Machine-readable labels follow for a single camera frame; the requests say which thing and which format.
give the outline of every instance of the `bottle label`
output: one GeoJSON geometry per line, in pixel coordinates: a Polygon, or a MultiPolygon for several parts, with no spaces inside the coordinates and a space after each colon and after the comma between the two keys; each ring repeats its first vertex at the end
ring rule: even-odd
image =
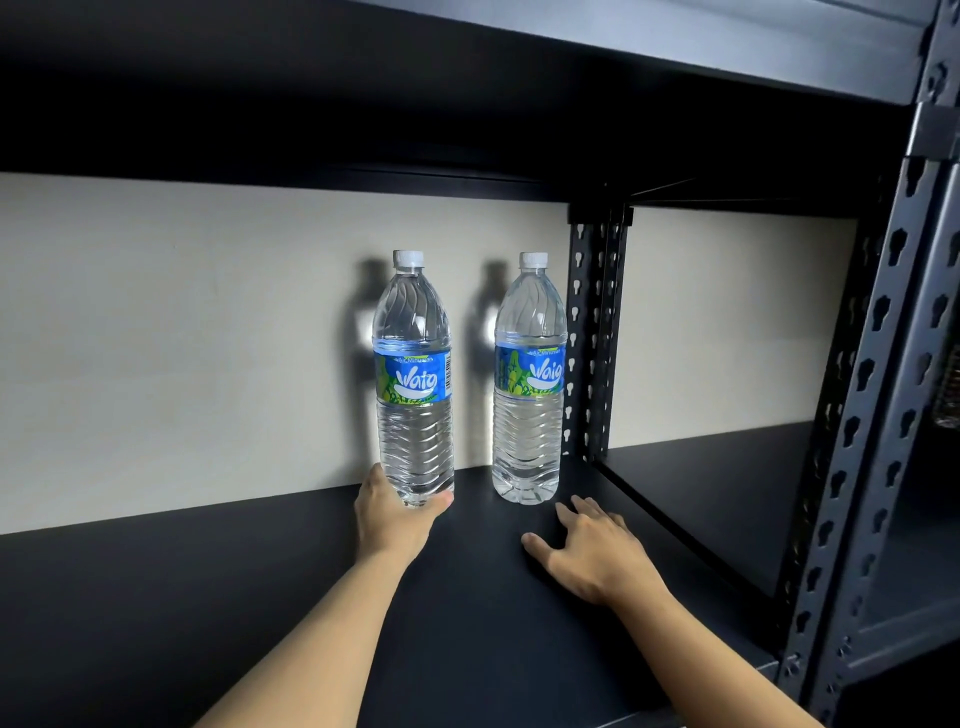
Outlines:
{"type": "Polygon", "coordinates": [[[375,352],[376,396],[388,404],[427,404],[453,394],[450,350],[422,356],[375,352]]]}
{"type": "Polygon", "coordinates": [[[523,397],[555,395],[564,388],[566,344],[558,347],[496,348],[493,382],[497,389],[523,397]]]}

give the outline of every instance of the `black shelf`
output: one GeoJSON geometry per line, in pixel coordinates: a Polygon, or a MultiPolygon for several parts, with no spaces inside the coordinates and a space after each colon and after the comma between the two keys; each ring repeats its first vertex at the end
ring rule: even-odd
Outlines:
{"type": "Polygon", "coordinates": [[[850,660],[863,680],[960,640],[960,433],[918,435],[850,660]]]}
{"type": "MultiPolygon", "coordinates": [[[[678,725],[612,614],[523,554],[526,530],[563,541],[552,503],[507,503],[486,468],[458,471],[456,487],[387,616],[360,725],[678,725]]],[[[622,513],[680,601],[773,676],[743,595],[598,471],[565,458],[558,497],[574,492],[622,513]]],[[[0,538],[0,664],[15,666],[0,674],[0,723],[191,725],[346,570],[355,493],[0,538]]]]}
{"type": "MultiPolygon", "coordinates": [[[[795,14],[820,5],[920,31],[916,18],[821,3],[798,2],[795,14]]],[[[157,14],[102,0],[67,22],[56,9],[0,3],[16,140],[0,169],[535,201],[582,200],[606,184],[643,205],[853,217],[910,123],[895,104],[496,23],[353,2],[225,8],[207,0],[157,14]]],[[[556,10],[544,17],[559,21],[556,10]]],[[[775,35],[804,37],[807,21],[782,20],[775,35]]],[[[919,62],[915,45],[905,67],[919,62]]],[[[752,47],[742,37],[712,46],[752,47]]],[[[886,45],[882,55],[898,56],[886,45]]]]}
{"type": "Polygon", "coordinates": [[[710,563],[773,596],[811,427],[612,448],[601,467],[710,563]]]}

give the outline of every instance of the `water bottle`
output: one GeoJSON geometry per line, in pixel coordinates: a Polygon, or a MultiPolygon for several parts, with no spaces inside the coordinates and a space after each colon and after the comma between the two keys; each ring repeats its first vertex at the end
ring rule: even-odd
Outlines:
{"type": "Polygon", "coordinates": [[[546,253],[521,253],[496,317],[493,487],[514,503],[549,500],[560,484],[566,312],[546,253]]]}
{"type": "Polygon", "coordinates": [[[453,488],[450,324],[421,251],[394,251],[373,315],[380,462],[407,505],[453,488]]]}

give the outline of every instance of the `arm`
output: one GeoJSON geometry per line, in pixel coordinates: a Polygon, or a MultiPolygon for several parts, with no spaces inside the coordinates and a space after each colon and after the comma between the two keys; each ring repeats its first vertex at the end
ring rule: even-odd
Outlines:
{"type": "Polygon", "coordinates": [[[356,725],[396,586],[452,500],[445,491],[421,508],[407,508],[374,465],[353,504],[360,537],[356,563],[197,728],[356,725]]]}
{"type": "Polygon", "coordinates": [[[693,617],[668,591],[627,528],[592,498],[557,503],[566,545],[525,533],[524,548],[568,590],[613,609],[689,728],[817,728],[820,724],[693,617]]]}

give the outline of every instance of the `white bottle cap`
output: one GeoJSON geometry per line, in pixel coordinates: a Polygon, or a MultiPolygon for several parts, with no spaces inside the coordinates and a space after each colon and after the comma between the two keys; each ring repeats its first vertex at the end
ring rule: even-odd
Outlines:
{"type": "Polygon", "coordinates": [[[520,268],[546,268],[546,253],[521,253],[520,268]]]}
{"type": "Polygon", "coordinates": [[[394,251],[395,268],[422,268],[423,251],[394,251]]]}

